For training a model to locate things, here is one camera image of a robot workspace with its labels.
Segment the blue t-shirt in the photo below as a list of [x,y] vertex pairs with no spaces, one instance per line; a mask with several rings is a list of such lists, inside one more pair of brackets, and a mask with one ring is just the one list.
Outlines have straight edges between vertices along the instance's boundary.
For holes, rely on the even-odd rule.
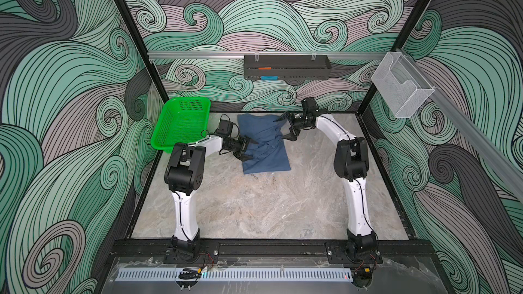
[[279,120],[279,116],[272,114],[238,116],[241,136],[256,141],[256,144],[250,142],[245,152],[251,159],[242,163],[243,174],[291,170],[281,132],[285,123],[286,121]]

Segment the green plastic basket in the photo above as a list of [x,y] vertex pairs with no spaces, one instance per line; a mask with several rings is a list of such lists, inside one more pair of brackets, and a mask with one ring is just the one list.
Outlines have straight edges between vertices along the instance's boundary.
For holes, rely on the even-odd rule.
[[162,108],[151,145],[158,151],[171,153],[174,145],[193,143],[203,138],[207,129],[211,101],[205,97],[175,97]]

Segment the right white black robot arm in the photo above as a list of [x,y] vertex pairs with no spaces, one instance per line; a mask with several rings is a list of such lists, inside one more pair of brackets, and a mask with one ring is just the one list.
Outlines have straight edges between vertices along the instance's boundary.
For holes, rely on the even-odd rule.
[[295,141],[302,130],[318,129],[334,144],[333,168],[343,184],[349,211],[346,254],[352,261],[375,257],[379,240],[370,223],[366,200],[369,171],[367,141],[365,137],[357,137],[347,131],[332,114],[319,108],[314,98],[303,99],[301,104],[301,113],[286,112],[277,119],[290,125],[289,133],[283,138]]

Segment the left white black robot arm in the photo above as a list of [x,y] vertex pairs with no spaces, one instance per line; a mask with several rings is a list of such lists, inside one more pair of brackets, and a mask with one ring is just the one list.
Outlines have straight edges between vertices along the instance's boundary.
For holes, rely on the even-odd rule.
[[204,130],[202,140],[190,144],[177,143],[171,152],[164,180],[171,191],[176,213],[172,245],[186,256],[200,255],[200,228],[192,195],[203,181],[206,158],[215,153],[231,152],[242,162],[252,159],[247,149],[257,141],[240,134],[234,137],[234,128],[239,126],[222,118],[214,132]]

